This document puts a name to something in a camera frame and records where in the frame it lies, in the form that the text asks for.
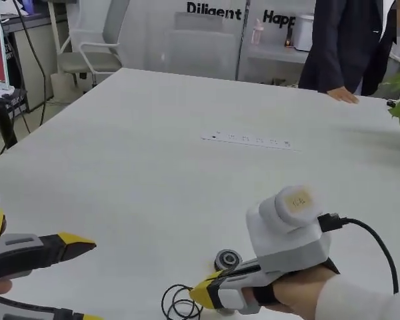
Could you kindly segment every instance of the white power strip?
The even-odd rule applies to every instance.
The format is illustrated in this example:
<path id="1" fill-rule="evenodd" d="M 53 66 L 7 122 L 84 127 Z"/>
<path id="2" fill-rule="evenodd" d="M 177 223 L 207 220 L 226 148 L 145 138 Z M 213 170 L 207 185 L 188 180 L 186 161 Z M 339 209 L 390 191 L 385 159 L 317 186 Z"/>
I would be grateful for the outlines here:
<path id="1" fill-rule="evenodd" d="M 274 149 L 284 149 L 296 151 L 292 143 L 288 140 L 277 140 L 273 138 L 258 138 L 251 135 L 238 135 L 235 133 L 223 133 L 216 131 L 212 134 L 206 134 L 201 136 L 204 140 L 220 141 L 220 142 L 230 142 L 239 143 L 242 145 L 256 145 L 258 147 L 274 148 Z"/>

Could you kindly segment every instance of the sticker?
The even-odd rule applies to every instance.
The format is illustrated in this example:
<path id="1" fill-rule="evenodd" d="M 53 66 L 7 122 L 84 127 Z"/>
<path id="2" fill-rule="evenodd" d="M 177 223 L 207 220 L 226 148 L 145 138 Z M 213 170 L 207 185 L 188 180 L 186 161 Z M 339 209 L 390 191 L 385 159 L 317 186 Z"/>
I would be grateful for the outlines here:
<path id="1" fill-rule="evenodd" d="M 307 190 L 301 189 L 285 197 L 285 203 L 291 213 L 298 213 L 312 206 L 313 200 Z"/>

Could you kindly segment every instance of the office chair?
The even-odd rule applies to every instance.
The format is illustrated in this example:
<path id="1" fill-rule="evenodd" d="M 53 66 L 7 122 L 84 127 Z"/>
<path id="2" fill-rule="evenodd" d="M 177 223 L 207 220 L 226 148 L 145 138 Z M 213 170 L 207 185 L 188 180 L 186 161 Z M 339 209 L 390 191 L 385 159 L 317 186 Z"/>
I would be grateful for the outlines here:
<path id="1" fill-rule="evenodd" d="M 80 74 L 82 79 L 86 79 L 86 74 L 92 74 L 93 87 L 97 85 L 96 75 L 110 75 L 122 68 L 118 56 L 119 34 L 121 25 L 125 18 L 127 7 L 130 0 L 111 0 L 107 18 L 102 34 L 96 31 L 77 29 L 83 12 L 82 1 L 79 1 L 79 17 L 76 23 L 76 29 L 70 30 L 70 37 L 64 42 L 58 52 L 58 67 L 61 72 L 70 73 L 74 76 L 77 83 L 76 74 Z M 79 52 L 64 52 L 71 39 L 76 37 L 83 38 L 86 35 L 92 38 L 92 35 L 99 36 L 99 42 L 82 41 L 78 45 Z M 102 52 L 87 51 L 87 47 L 100 48 Z"/>
<path id="2" fill-rule="evenodd" d="M 162 57 L 168 73 L 235 80 L 237 42 L 220 16 L 176 12 Z"/>

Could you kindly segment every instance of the table surface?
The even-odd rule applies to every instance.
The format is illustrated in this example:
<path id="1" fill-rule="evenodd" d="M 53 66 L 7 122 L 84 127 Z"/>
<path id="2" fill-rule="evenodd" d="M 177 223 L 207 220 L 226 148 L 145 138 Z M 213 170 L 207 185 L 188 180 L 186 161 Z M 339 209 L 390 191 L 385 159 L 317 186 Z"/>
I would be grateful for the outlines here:
<path id="1" fill-rule="evenodd" d="M 215 130 L 288 139 L 300 151 L 201 139 Z M 68 231 L 98 244 L 16 280 L 8 297 L 164 319 L 164 290 L 202 281 L 219 250 L 253 257 L 246 210 L 296 184 L 312 186 L 326 212 L 374 227 L 400 276 L 400 128 L 384 101 L 122 69 L 0 156 L 8 232 Z M 331 256 L 350 280 L 391 292 L 365 231 L 334 232 Z M 264 310 L 252 319 L 295 318 Z"/>

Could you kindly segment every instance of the black cable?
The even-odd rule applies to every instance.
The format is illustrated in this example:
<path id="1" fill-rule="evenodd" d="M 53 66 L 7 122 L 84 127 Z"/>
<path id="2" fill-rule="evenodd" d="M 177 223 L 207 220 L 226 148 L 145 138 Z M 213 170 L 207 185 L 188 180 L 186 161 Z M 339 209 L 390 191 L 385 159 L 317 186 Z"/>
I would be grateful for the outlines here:
<path id="1" fill-rule="evenodd" d="M 396 294 L 399 292 L 399 277 L 397 275 L 397 268 L 395 266 L 393 257 L 391 256 L 387 246 L 384 244 L 384 241 L 381 239 L 381 237 L 377 234 L 375 230 L 373 230 L 370 226 L 368 226 L 366 223 L 361 222 L 360 220 L 356 219 L 350 219 L 350 218 L 342 218 L 341 222 L 344 225 L 347 224 L 352 224 L 352 225 L 358 225 L 359 227 L 363 228 L 367 232 L 369 232 L 373 238 L 375 238 L 376 242 L 378 242 L 378 245 L 381 247 L 382 252 L 384 252 L 385 257 L 388 260 L 389 268 L 391 270 L 391 277 L 393 280 L 393 293 Z"/>
<path id="2" fill-rule="evenodd" d="M 337 230 L 342 228 L 344 225 L 352 224 L 358 225 L 359 227 L 363 228 L 367 232 L 369 232 L 372 237 L 378 242 L 382 252 L 384 252 L 385 257 L 388 260 L 389 268 L 391 270 L 391 278 L 393 280 L 393 293 L 396 294 L 399 292 L 399 277 L 397 275 L 397 268 L 395 266 L 394 260 L 387 248 L 384 244 L 384 241 L 378 235 L 378 233 L 372 229 L 372 227 L 368 226 L 366 223 L 361 222 L 360 220 L 350 219 L 350 218 L 340 218 L 336 213 L 327 213 L 322 215 L 318 218 L 320 228 L 322 232 L 328 232 L 332 230 Z"/>
<path id="3" fill-rule="evenodd" d="M 165 300 L 166 296 L 170 294 L 170 292 L 174 289 L 178 288 L 173 296 L 172 296 L 172 303 L 170 304 L 169 308 L 166 310 L 165 309 Z M 201 312 L 203 311 L 203 307 L 199 307 L 196 302 L 194 302 L 191 299 L 177 299 L 177 296 L 182 293 L 183 291 L 188 291 L 190 292 L 193 288 L 188 287 L 186 285 L 172 285 L 170 288 L 168 288 L 165 293 L 163 294 L 163 297 L 161 298 L 161 311 L 163 312 L 164 316 L 166 317 L 167 320 L 174 320 L 173 318 L 170 317 L 171 312 L 175 312 L 181 320 L 188 320 L 188 319 L 194 319 L 197 318 L 197 320 L 200 320 Z M 188 314 L 183 315 L 180 311 L 178 311 L 177 306 L 178 305 L 189 305 L 191 306 L 191 310 Z"/>
<path id="4" fill-rule="evenodd" d="M 21 62 L 19 60 L 19 57 L 16 54 L 16 50 L 12 46 L 12 43 L 11 43 L 11 40 L 10 40 L 9 36 L 5 32 L 5 28 L 3 27 L 3 23 L 1 22 L 1 17 L 0 17 L 0 27 L 1 27 L 1 30 L 3 32 L 3 36 L 6 38 L 7 44 L 9 46 L 9 48 L 10 48 L 10 51 L 12 52 L 12 54 L 13 54 L 13 56 L 15 58 L 16 66 L 17 66 L 18 72 L 19 72 L 19 82 L 21 83 L 21 90 L 26 91 L 24 77 L 22 76 Z M 18 107 L 19 113 L 21 114 L 22 119 L 24 121 L 25 128 L 27 129 L 28 133 L 31 133 L 31 130 L 30 130 L 29 126 L 28 126 L 28 123 L 27 123 L 27 120 L 25 118 L 24 112 L 22 112 L 22 108 L 21 108 L 21 102 L 22 102 L 22 98 L 23 98 L 21 90 L 19 91 L 17 107 Z M 12 118 L 12 130 L 13 130 L 14 123 L 15 123 L 14 122 L 14 118 Z"/>
<path id="5" fill-rule="evenodd" d="M 0 151 L 0 155 L 2 155 L 6 149 L 7 149 L 7 146 L 6 146 L 6 142 L 5 142 L 5 145 L 3 146 L 2 150 Z"/>
<path id="6" fill-rule="evenodd" d="M 31 38 L 28 34 L 28 28 L 25 24 L 25 20 L 24 20 L 24 17 L 22 16 L 21 10 L 18 7 L 16 0 L 12 0 L 12 2 L 15 5 L 16 10 L 18 11 L 18 16 L 19 16 L 19 19 L 21 20 L 22 28 L 24 29 L 25 36 L 27 37 L 29 47 L 31 49 L 34 59 L 37 62 L 37 65 L 39 66 L 41 74 L 43 76 L 43 109 L 41 110 L 41 119 L 40 119 L 40 125 L 39 125 L 39 126 L 41 126 L 45 120 L 45 112 L 46 112 L 46 74 L 45 74 L 45 71 L 43 70 L 43 67 L 41 66 L 40 60 L 34 50 L 34 46 L 33 46 L 33 43 L 31 42 Z"/>
<path id="7" fill-rule="evenodd" d="M 2 22 L 1 22 L 1 18 L 0 18 L 0 27 L 1 27 L 1 30 L 2 30 L 2 32 L 3 32 L 3 36 L 6 37 L 5 30 L 4 30 L 3 24 L 2 24 Z M 20 100 L 21 100 L 21 94 L 22 94 L 21 91 L 19 91 L 19 97 L 18 97 L 18 106 L 19 106 L 19 110 L 21 110 L 21 106 L 19 105 L 19 102 L 20 102 Z M 12 108 L 12 130 L 11 130 L 11 132 L 12 132 L 12 134 L 13 134 L 13 136 L 12 136 L 11 138 L 14 138 L 14 136 L 15 136 L 15 130 L 14 130 L 14 128 L 15 128 L 15 106 L 12 104 L 12 102 L 10 103 L 10 106 L 11 106 L 11 108 Z M 5 152 L 5 150 L 9 148 L 9 146 L 7 145 L 6 140 L 4 140 L 4 143 L 5 143 L 5 145 L 3 146 L 2 150 L 0 151 L 0 155 L 2 155 L 3 152 Z"/>

